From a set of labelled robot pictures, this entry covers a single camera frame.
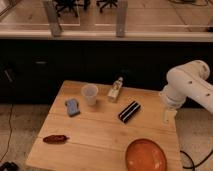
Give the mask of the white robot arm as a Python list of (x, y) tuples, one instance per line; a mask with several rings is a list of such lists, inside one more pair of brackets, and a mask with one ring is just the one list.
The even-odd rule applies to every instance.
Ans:
[(210, 76), (208, 64), (194, 60), (171, 68), (166, 74), (167, 84), (159, 96), (164, 104), (163, 121), (168, 123), (177, 110), (190, 98), (213, 114), (213, 84), (207, 82)]

